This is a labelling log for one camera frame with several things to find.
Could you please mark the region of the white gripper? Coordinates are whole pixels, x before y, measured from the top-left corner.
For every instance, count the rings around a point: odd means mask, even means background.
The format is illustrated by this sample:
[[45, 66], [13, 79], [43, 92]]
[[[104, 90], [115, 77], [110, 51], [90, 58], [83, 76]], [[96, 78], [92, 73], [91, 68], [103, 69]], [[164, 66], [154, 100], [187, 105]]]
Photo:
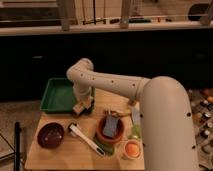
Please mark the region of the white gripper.
[[89, 109], [92, 106], [94, 101], [94, 98], [92, 97], [92, 88], [89, 86], [76, 85], [73, 87], [73, 90], [77, 101], [84, 104], [84, 106], [81, 103], [76, 104], [73, 107], [73, 111], [75, 114], [81, 114], [84, 107]]

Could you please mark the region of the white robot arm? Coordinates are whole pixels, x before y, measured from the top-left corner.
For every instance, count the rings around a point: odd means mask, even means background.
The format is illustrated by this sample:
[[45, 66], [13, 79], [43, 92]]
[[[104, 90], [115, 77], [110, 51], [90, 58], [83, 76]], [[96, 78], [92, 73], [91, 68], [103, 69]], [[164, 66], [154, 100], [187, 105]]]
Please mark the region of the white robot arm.
[[199, 171], [190, 101], [177, 80], [98, 73], [87, 58], [66, 76], [79, 100], [98, 88], [139, 103], [145, 171]]

